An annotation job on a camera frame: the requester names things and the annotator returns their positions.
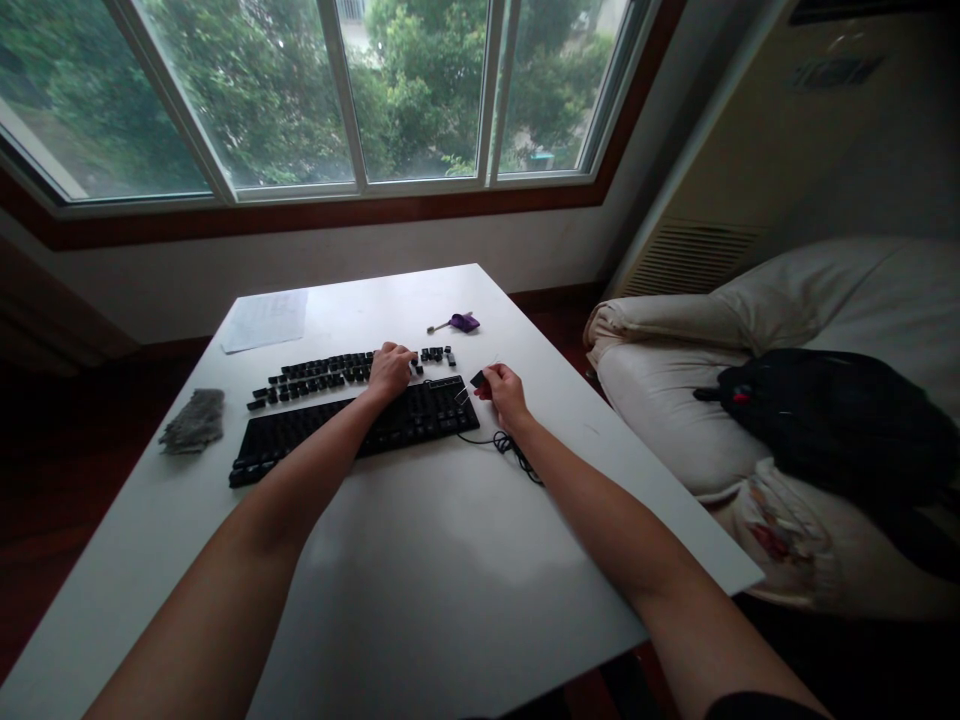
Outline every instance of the sheet of paper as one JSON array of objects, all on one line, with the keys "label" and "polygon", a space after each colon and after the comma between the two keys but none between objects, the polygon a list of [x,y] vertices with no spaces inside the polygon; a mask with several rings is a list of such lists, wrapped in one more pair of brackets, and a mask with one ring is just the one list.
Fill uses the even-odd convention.
[{"label": "sheet of paper", "polygon": [[307,290],[240,298],[220,347],[228,355],[303,337]]}]

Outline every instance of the tree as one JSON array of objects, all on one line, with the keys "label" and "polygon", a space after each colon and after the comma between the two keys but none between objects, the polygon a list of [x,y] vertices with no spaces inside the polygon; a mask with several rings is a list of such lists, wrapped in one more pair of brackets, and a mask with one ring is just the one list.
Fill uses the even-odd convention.
[{"label": "tree", "polygon": [[0,93],[90,195],[206,190],[100,3],[6,0],[0,47]]},{"label": "tree", "polygon": [[[598,2],[523,0],[501,167],[538,149],[576,159],[611,41],[575,26]],[[353,178],[313,0],[142,3],[238,187]],[[205,188],[102,5],[7,0],[0,22],[0,93],[55,121],[45,143],[74,141],[115,189]],[[486,22],[487,0],[370,4],[371,50],[348,49],[348,66],[374,180],[475,172]]]}]

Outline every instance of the white wall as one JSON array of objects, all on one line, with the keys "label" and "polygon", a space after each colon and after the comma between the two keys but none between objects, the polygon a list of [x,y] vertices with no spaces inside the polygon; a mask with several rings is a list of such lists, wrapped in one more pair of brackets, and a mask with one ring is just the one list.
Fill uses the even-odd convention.
[{"label": "white wall", "polygon": [[212,334],[240,295],[468,262],[507,292],[600,279],[672,164],[661,150],[682,146],[678,129],[689,132],[735,47],[731,28],[756,4],[689,0],[601,207],[69,253],[0,211],[0,235],[141,343]]},{"label": "white wall", "polygon": [[960,77],[945,33],[924,71],[746,264],[842,235],[960,239]]}]

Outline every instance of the black cable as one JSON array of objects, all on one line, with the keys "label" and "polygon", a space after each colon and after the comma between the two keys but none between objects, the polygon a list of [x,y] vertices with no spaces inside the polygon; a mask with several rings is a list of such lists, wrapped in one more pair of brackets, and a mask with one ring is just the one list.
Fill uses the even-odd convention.
[{"label": "black cable", "polygon": [[543,487],[543,483],[540,482],[540,478],[537,477],[537,473],[534,471],[530,461],[527,460],[527,456],[523,454],[523,451],[517,446],[514,439],[503,430],[497,430],[493,434],[493,440],[469,440],[460,433],[457,433],[457,437],[471,445],[493,445],[501,455],[506,455],[510,450],[513,450],[517,456],[517,462],[520,464],[520,469],[527,474],[531,482],[535,482],[540,487]]}]

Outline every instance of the right hand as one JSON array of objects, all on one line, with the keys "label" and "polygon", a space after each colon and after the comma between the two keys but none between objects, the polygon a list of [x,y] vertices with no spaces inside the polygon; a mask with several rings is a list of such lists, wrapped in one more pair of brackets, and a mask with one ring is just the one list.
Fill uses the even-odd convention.
[{"label": "right hand", "polygon": [[513,435],[522,425],[533,420],[523,397],[520,376],[503,363],[483,369],[486,382],[474,392],[481,400],[493,400],[500,416],[500,426]]}]

